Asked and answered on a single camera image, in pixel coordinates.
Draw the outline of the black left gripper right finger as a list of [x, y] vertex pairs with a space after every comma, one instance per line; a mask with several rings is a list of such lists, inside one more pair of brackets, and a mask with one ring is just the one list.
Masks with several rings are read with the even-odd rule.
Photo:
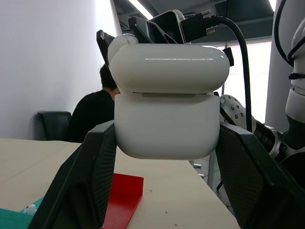
[[305, 191], [254, 134], [222, 124], [216, 148], [223, 186], [242, 229], [303, 229]]

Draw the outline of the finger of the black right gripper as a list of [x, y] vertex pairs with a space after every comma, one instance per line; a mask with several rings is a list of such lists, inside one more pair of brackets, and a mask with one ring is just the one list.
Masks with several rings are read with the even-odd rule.
[[105, 65], [109, 65], [109, 62], [112, 60], [113, 56], [116, 54], [117, 50], [115, 44], [112, 42], [114, 37], [105, 33], [103, 30], [96, 32], [96, 41], [100, 52], [102, 54]]
[[128, 24], [139, 43], [178, 44], [152, 21], [135, 16], [128, 19]]

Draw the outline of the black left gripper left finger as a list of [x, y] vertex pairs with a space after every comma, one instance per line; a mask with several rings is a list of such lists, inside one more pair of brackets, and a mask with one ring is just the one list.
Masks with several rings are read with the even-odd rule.
[[61, 165], [30, 229], [100, 229], [116, 157], [114, 122], [97, 125]]

